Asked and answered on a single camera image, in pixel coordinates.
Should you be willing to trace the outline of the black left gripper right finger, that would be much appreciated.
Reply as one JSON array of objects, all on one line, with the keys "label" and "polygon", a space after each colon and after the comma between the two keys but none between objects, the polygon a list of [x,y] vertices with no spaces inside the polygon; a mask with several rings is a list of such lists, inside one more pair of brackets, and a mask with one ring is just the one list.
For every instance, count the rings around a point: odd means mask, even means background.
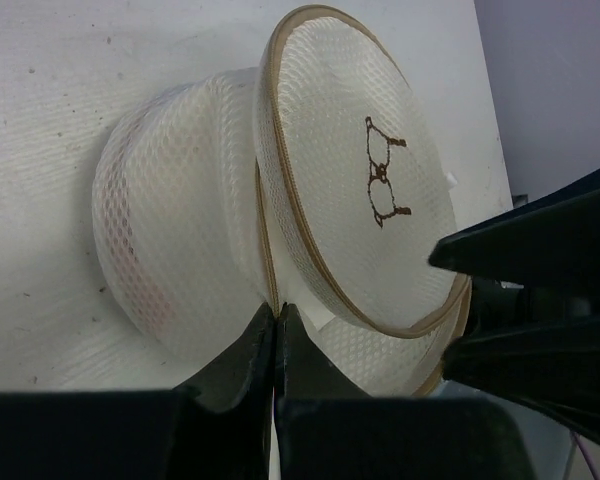
[{"label": "black left gripper right finger", "polygon": [[356,415],[370,397],[311,340],[299,308],[283,306],[276,330],[274,423],[283,479],[355,479]]}]

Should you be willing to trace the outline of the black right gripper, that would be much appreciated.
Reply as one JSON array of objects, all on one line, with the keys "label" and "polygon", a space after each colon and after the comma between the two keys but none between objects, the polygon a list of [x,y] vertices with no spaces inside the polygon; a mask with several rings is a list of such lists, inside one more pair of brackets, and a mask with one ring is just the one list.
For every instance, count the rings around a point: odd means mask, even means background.
[{"label": "black right gripper", "polygon": [[493,279],[475,280],[472,330],[444,352],[443,377],[600,446],[600,300],[546,289],[600,290],[600,168],[439,240],[429,264]]}]

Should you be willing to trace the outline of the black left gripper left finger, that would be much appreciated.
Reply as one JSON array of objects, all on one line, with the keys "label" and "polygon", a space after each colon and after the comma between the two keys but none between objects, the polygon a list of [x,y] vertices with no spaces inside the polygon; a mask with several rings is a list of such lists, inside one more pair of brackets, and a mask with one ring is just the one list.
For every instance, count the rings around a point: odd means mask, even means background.
[{"label": "black left gripper left finger", "polygon": [[244,332],[175,392],[174,479],[267,479],[275,318],[267,304]]}]

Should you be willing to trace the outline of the white mesh laundry bag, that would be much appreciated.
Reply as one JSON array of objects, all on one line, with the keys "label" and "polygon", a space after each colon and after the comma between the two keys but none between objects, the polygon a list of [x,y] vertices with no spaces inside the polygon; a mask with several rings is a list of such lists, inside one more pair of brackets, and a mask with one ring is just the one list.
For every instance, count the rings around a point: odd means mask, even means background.
[{"label": "white mesh laundry bag", "polygon": [[121,118],[96,167],[93,231],[114,298],[172,353],[205,364],[250,310],[293,304],[365,393],[421,396],[471,300],[468,276],[428,262],[456,230],[455,184],[384,46],[305,5],[258,66]]}]

